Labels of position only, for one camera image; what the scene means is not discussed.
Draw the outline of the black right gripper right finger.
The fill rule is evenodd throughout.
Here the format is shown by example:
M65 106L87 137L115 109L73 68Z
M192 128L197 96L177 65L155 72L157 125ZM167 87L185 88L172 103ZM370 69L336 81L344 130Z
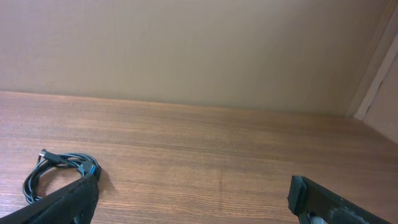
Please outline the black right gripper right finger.
M304 176L292 176L287 200L301 224L389 223Z

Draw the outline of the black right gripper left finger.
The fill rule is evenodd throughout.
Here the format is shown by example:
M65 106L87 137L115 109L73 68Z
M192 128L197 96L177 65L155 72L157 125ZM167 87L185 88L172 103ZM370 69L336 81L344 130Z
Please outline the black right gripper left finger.
M1 224L90 224L99 200L97 178L88 174L1 218Z

